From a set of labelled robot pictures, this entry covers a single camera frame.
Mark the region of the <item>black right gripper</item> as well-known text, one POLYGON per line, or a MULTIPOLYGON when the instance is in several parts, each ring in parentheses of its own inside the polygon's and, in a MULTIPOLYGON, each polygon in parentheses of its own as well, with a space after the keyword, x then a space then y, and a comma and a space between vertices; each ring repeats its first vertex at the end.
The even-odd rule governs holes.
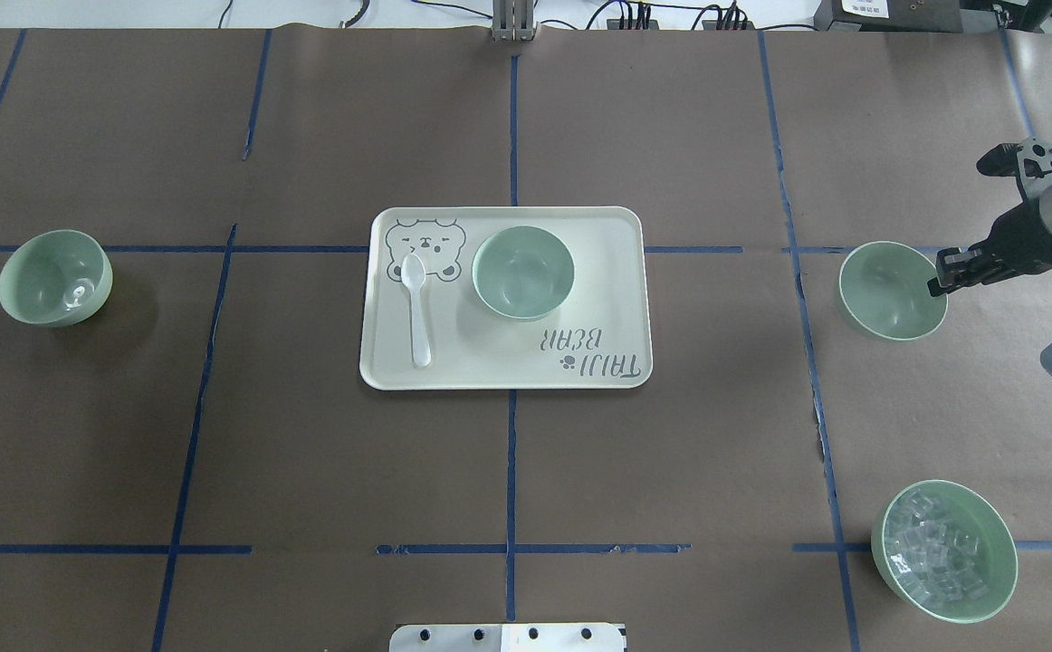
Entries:
POLYGON ((935 267, 936 278, 927 282, 932 297, 957 292, 963 286, 1039 276, 1052 271, 1052 235, 1036 204, 1021 203, 995 219, 990 235, 965 251, 940 249, 935 267))

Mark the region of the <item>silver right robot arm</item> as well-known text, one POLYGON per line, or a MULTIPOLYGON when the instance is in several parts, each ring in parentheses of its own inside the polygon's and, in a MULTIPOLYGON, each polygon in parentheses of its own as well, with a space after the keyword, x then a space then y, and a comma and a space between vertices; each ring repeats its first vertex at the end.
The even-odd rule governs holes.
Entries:
MULTIPOLYGON (((986 177, 1013 177, 1021 202, 995 219, 982 241, 936 253, 935 276, 927 282, 932 297, 1052 271, 1052 143, 1037 138, 1002 143, 985 152, 976 167, 986 177)), ((1052 343, 1039 360, 1052 376, 1052 343)))

